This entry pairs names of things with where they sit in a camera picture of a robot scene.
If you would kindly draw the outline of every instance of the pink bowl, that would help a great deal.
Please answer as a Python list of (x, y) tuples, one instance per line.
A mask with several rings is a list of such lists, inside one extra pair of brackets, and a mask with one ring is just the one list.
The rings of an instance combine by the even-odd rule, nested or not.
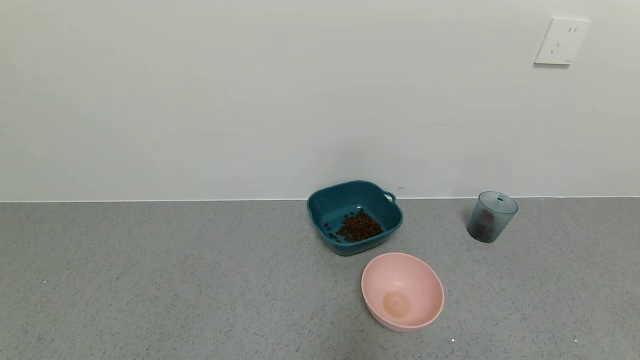
[(377, 321), (401, 332), (429, 325), (444, 305), (444, 289), (433, 269), (401, 252), (369, 262), (362, 272), (362, 295)]

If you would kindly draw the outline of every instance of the electrical socket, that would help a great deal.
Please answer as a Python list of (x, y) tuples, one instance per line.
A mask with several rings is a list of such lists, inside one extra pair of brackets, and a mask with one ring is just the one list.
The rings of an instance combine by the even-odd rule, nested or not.
[(590, 20), (552, 18), (533, 62), (571, 65), (589, 25), (591, 25)]

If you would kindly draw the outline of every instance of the square bowl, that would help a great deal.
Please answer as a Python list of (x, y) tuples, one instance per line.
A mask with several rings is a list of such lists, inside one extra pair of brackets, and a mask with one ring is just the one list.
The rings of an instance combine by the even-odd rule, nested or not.
[[(335, 234), (340, 229), (345, 214), (357, 213), (360, 209), (380, 224), (381, 234), (356, 243), (348, 242), (343, 236), (339, 236), (340, 242), (329, 237), (329, 233)], [(307, 210), (324, 240), (336, 254), (342, 256), (357, 254), (380, 245), (400, 227), (403, 220), (402, 211), (396, 204), (396, 196), (374, 183), (363, 180), (350, 181), (314, 192), (307, 200)]]

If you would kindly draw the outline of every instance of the plastic bowl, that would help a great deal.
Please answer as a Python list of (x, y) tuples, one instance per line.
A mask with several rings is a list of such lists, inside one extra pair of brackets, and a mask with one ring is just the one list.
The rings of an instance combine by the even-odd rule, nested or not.
[(377, 321), (400, 332), (429, 325), (444, 305), (444, 289), (433, 269), (401, 252), (369, 262), (362, 272), (362, 295)]
[[(380, 224), (381, 234), (356, 243), (350, 243), (342, 236), (338, 237), (340, 242), (329, 237), (329, 233), (335, 234), (340, 229), (345, 214), (350, 215), (352, 211), (357, 213), (360, 208)], [(307, 201), (307, 210), (324, 240), (334, 252), (343, 256), (357, 254), (380, 245), (389, 234), (400, 227), (403, 219), (394, 194), (383, 191), (374, 183), (362, 180), (314, 192)]]

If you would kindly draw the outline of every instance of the blue translucent cup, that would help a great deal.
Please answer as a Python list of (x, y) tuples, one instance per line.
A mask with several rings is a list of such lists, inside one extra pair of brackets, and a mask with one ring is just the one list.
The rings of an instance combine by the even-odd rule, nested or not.
[(483, 192), (478, 196), (467, 231), (474, 239), (492, 243), (518, 212), (518, 204), (499, 192)]

